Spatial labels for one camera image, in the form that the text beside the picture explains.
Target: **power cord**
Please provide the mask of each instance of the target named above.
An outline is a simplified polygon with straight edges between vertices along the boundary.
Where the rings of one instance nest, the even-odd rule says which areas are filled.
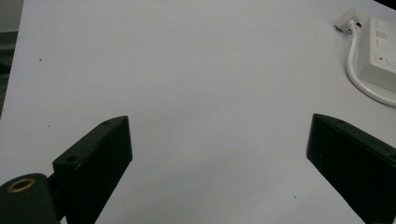
[[[380,95],[364,85],[358,76],[355,73],[355,69],[353,67],[353,58],[355,55],[356,45],[358,42],[358,27],[357,23],[359,22],[359,18],[356,15],[356,10],[351,9],[346,14],[341,16],[336,22],[335,26],[339,28],[344,33],[350,31],[352,33],[352,44],[350,46],[350,51],[346,60],[346,71],[347,76],[349,77],[350,81],[358,88],[361,92],[366,94],[368,97],[378,101],[381,104],[389,105],[392,107],[396,107],[396,101],[391,100],[383,95]]]

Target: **electrical outlet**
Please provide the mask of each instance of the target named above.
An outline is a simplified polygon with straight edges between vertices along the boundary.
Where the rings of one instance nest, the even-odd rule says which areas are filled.
[[[361,29],[358,77],[396,92],[396,25],[371,17]]]

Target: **white tabletop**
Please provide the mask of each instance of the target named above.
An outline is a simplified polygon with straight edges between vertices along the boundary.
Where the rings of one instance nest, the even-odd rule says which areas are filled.
[[[26,1],[0,182],[130,118],[134,160],[97,223],[362,223],[305,156],[313,113],[396,147],[396,110],[347,79],[332,23],[372,0]]]

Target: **white plug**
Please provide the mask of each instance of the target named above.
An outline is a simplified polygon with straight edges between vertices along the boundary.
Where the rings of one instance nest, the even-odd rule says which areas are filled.
[[[349,31],[349,21],[354,21],[355,23],[360,21],[355,8],[350,9],[348,12],[338,18],[334,25],[342,32],[346,33]]]

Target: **white power strip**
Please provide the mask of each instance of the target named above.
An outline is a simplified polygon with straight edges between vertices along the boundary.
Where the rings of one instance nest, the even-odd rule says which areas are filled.
[[[371,17],[361,29],[358,77],[396,92],[396,25]]]

